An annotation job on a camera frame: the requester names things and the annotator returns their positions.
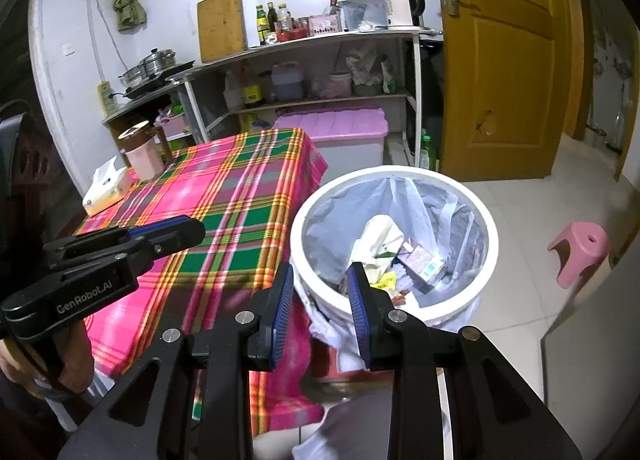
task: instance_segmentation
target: bottle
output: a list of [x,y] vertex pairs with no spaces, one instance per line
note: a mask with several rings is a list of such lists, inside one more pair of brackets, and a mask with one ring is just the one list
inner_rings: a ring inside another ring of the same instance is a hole
[[329,0],[329,14],[335,15],[340,11],[340,7],[338,7],[338,0]]
[[436,151],[429,135],[423,135],[420,142],[420,168],[436,171]]
[[278,5],[278,21],[282,25],[283,30],[291,30],[293,28],[293,19],[291,13],[287,10],[287,4]]
[[264,45],[265,44],[264,33],[270,32],[269,21],[267,20],[267,15],[264,13],[264,10],[262,10],[261,5],[256,5],[255,8],[258,11],[256,20],[255,20],[255,23],[258,27],[258,40],[260,41],[261,45]]
[[267,7],[269,7],[269,11],[267,12],[267,21],[269,21],[269,31],[276,31],[276,21],[278,21],[278,13],[276,9],[273,8],[273,2],[267,3]]
[[225,91],[223,92],[226,109],[230,112],[242,110],[244,98],[242,88],[232,70],[228,70],[225,75]]
[[240,72],[240,87],[242,88],[242,98],[244,99],[245,107],[255,108],[256,106],[264,104],[258,78],[247,63],[244,63],[242,71]]

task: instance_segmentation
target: plaid tablecloth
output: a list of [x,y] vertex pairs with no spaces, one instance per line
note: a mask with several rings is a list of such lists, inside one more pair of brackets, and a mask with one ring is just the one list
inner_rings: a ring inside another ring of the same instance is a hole
[[[202,220],[203,243],[157,260],[132,294],[87,318],[98,368],[118,378],[167,328],[187,333],[248,307],[289,253],[289,229],[326,164],[300,129],[243,133],[176,153],[157,180],[89,218],[80,233],[176,215]],[[254,435],[318,422],[322,407],[298,387],[310,357],[308,320],[292,310],[284,356],[272,374],[251,372]]]

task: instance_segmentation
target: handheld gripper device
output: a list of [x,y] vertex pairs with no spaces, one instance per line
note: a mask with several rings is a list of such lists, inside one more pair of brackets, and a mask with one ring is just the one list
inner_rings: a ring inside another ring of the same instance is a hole
[[430,328],[371,288],[361,263],[347,271],[360,357],[393,370],[388,460],[444,458],[436,368],[444,369],[456,460],[579,460],[535,392],[479,329]]
[[[79,424],[92,410],[59,381],[68,327],[138,288],[137,277],[159,258],[201,243],[201,221],[177,216],[142,226],[114,227],[44,245],[44,273],[0,303],[0,339],[12,337],[46,379],[43,396],[60,402]],[[43,369],[30,345],[46,364]]]
[[185,459],[196,376],[206,369],[199,458],[251,460],[249,370],[270,372],[284,351],[293,296],[291,266],[278,267],[271,288],[250,309],[211,330],[158,336],[80,425],[58,458]]

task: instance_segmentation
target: human hand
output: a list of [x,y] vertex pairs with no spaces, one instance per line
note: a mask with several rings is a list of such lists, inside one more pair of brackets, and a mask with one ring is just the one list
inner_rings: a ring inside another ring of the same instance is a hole
[[[43,370],[46,370],[42,358],[29,345],[29,353]],[[75,393],[82,393],[94,379],[94,357],[91,354],[91,342],[86,334],[84,321],[76,321],[69,327],[69,336],[65,351],[62,353],[65,365],[59,382]],[[44,380],[42,374],[21,353],[13,339],[0,341],[0,370],[11,382],[20,384],[31,395],[42,398],[34,379]]]

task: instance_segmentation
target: gas stove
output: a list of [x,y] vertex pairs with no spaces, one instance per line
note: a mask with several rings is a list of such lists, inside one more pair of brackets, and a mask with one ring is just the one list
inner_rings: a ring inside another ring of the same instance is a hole
[[182,72],[183,70],[187,70],[193,66],[194,61],[189,61],[187,63],[181,63],[179,65],[174,65],[169,68],[165,68],[160,73],[155,74],[153,76],[147,77],[146,79],[140,81],[137,85],[133,87],[129,87],[126,90],[124,96],[127,99],[137,99],[138,97],[142,97],[153,90],[157,90],[158,88],[162,88],[165,84],[167,84],[167,79],[178,72]]

